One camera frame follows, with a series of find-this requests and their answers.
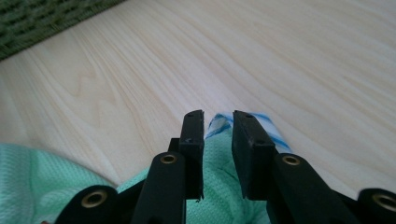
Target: wood grain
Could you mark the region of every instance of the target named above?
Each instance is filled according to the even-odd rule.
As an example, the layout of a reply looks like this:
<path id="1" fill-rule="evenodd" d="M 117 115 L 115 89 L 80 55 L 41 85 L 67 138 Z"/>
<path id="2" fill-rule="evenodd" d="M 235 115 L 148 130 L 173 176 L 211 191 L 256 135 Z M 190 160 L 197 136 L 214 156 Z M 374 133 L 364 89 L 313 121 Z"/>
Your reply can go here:
<path id="1" fill-rule="evenodd" d="M 183 115 L 266 112 L 334 189 L 396 191 L 396 2 L 127 1 L 0 62 L 0 141 L 115 185 Z"/>

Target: light wood surface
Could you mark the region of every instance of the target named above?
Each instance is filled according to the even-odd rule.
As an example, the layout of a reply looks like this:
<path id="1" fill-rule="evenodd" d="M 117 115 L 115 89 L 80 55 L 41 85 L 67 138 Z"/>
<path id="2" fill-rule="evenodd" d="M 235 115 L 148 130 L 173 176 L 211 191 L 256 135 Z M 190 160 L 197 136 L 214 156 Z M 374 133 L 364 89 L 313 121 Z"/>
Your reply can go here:
<path id="1" fill-rule="evenodd" d="M 396 192 L 396 1 L 127 1 L 0 62 L 0 141 L 122 183 L 183 115 L 266 112 L 334 189 Z"/>

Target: cloth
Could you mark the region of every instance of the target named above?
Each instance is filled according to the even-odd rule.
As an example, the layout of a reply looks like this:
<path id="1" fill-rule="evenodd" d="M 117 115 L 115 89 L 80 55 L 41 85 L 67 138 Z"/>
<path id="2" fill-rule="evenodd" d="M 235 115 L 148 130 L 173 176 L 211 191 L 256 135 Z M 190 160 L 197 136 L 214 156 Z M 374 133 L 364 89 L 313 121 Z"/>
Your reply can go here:
<path id="1" fill-rule="evenodd" d="M 268 116 L 251 114 L 279 152 L 290 152 Z M 242 199 L 231 152 L 232 134 L 231 113 L 217 114 L 210 122 L 205 135 L 205 198 L 200 202 L 187 201 L 187 223 L 269 223 L 265 202 Z M 117 187 L 117 191 L 144 179 L 148 170 Z M 73 196 L 91 185 L 109 183 L 48 152 L 0 144 L 0 223 L 54 223 Z"/>

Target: table top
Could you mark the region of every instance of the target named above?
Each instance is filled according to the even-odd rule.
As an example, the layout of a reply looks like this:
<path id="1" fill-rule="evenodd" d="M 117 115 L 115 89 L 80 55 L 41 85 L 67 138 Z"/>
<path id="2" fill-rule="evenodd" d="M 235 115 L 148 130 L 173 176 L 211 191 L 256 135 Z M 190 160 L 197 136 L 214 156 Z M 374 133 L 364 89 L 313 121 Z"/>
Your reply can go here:
<path id="1" fill-rule="evenodd" d="M 396 192 L 396 1 L 124 2 L 0 62 L 0 142 L 115 185 L 184 114 L 265 112 L 333 189 Z"/>

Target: green cloth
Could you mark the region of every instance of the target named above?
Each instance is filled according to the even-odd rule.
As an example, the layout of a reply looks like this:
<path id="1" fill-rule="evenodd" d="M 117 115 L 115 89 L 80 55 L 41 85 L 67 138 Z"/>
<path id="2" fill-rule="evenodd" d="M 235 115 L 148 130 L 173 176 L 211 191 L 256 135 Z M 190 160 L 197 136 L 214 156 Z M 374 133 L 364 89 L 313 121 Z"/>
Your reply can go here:
<path id="1" fill-rule="evenodd" d="M 204 194 L 187 202 L 187 223 L 269 223 L 265 202 L 242 199 L 231 151 L 232 128 L 207 137 Z M 118 187 L 121 192 L 148 170 Z M 73 196 L 103 178 L 48 152 L 0 145 L 0 223 L 54 223 Z"/>

